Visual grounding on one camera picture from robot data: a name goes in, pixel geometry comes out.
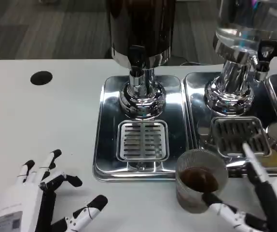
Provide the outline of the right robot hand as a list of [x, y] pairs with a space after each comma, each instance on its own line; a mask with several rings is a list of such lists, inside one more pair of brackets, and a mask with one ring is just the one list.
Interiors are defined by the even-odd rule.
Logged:
[[276, 187], [273, 187], [267, 171], [255, 157], [250, 145], [243, 143], [242, 148], [247, 158], [248, 180], [254, 187], [266, 219], [225, 204], [213, 193], [203, 193], [202, 201], [237, 232], [277, 232], [277, 179], [274, 181]]

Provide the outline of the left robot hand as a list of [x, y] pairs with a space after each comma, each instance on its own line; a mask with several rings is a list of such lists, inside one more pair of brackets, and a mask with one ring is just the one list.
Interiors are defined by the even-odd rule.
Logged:
[[31, 170], [33, 160], [22, 165], [16, 182], [6, 189], [0, 201], [0, 232], [80, 232], [104, 209], [108, 199], [98, 195], [71, 217], [52, 222], [55, 191], [63, 182], [76, 188], [83, 184], [77, 176], [50, 172], [61, 154], [59, 149], [49, 153], [35, 172]]

